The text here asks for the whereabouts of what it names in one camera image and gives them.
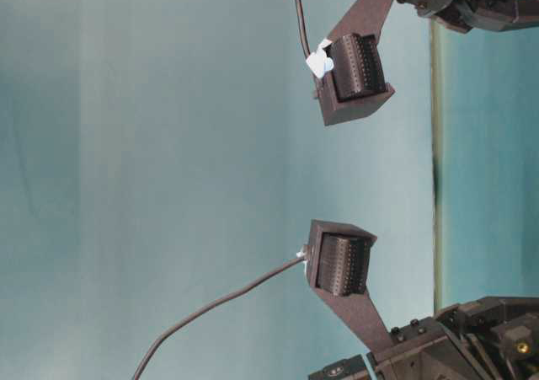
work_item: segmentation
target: bolt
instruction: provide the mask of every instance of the bolt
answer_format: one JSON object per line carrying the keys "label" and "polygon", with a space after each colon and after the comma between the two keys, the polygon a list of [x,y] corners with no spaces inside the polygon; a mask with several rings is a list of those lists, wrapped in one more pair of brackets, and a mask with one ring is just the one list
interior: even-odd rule
{"label": "bolt", "polygon": [[517,344],[516,350],[522,355],[525,355],[530,351],[530,346],[526,342],[520,342]]}

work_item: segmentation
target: white tape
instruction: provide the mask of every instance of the white tape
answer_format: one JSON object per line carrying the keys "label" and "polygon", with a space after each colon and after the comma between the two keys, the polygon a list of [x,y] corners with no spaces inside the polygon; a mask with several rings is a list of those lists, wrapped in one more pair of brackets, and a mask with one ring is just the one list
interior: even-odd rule
{"label": "white tape", "polygon": [[[298,258],[301,258],[302,256],[305,256],[306,254],[307,253],[305,252],[305,246],[303,246],[300,252],[296,253],[296,256]],[[306,260],[303,261],[303,273],[307,275],[307,261]]]}
{"label": "white tape", "polygon": [[331,43],[331,40],[322,40],[318,45],[317,50],[311,53],[305,60],[309,68],[311,68],[312,73],[316,75],[317,78],[323,78],[326,72],[334,69],[334,61],[328,57],[324,50],[331,45]]}

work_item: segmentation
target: wall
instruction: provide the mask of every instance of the wall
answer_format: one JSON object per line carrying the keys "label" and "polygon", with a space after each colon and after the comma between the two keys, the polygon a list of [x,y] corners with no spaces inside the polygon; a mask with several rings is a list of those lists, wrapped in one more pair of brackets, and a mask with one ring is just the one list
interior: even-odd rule
{"label": "wall", "polygon": [[539,30],[436,27],[440,305],[539,296]]}
{"label": "wall", "polygon": [[[304,1],[313,45],[353,2]],[[291,0],[0,6],[1,378],[129,377],[168,325],[293,256],[311,218],[378,234],[388,325],[431,313],[428,29],[410,8],[381,46],[398,93],[324,129]],[[301,378],[358,351],[295,268],[144,378]]]}

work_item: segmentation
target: black cable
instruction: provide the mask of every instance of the black cable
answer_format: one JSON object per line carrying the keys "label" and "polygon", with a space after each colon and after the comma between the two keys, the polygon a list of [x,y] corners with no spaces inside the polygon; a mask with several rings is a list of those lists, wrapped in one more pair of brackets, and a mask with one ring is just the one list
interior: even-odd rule
{"label": "black cable", "polygon": [[291,268],[294,265],[299,264],[303,260],[305,260],[305,256],[300,256],[299,258],[295,258],[293,260],[290,260],[290,261],[286,262],[280,268],[274,269],[271,272],[268,272],[265,275],[261,276],[256,281],[253,281],[253,282],[249,283],[245,287],[243,287],[243,288],[241,288],[241,289],[239,289],[239,290],[237,290],[235,292],[232,292],[232,293],[228,294],[227,296],[221,297],[221,298],[215,300],[214,302],[211,302],[210,304],[207,304],[206,306],[204,306],[200,310],[195,311],[191,315],[188,315],[186,318],[182,319],[179,323],[177,323],[174,326],[167,329],[165,332],[163,332],[161,335],[159,335],[159,337],[153,342],[152,346],[150,346],[150,349],[148,350],[148,352],[146,352],[146,355],[144,355],[144,357],[142,358],[141,363],[136,368],[136,371],[135,371],[135,374],[132,377],[132,380],[138,380],[141,377],[142,372],[144,372],[144,369],[146,368],[146,365],[148,364],[150,359],[152,359],[152,356],[156,352],[157,348],[170,335],[172,335],[174,332],[178,331],[179,329],[181,329],[185,325],[189,324],[191,321],[194,321],[195,319],[200,317],[202,314],[207,313],[208,311],[212,310],[213,308],[215,308],[217,306],[220,306],[221,304],[223,304],[225,302],[229,302],[229,301],[233,300],[234,298],[237,298],[237,297],[240,297],[240,296],[244,295],[245,293],[253,290],[256,286],[261,285],[262,283],[264,283],[265,281],[267,281],[271,277],[280,274],[282,271],[287,270],[288,268]]}
{"label": "black cable", "polygon": [[311,49],[309,49],[309,42],[307,41],[307,32],[305,31],[305,17],[303,16],[303,5],[302,0],[296,1],[296,12],[297,12],[297,26],[300,30],[300,40],[302,42],[302,49],[305,58],[309,57],[311,54]]}

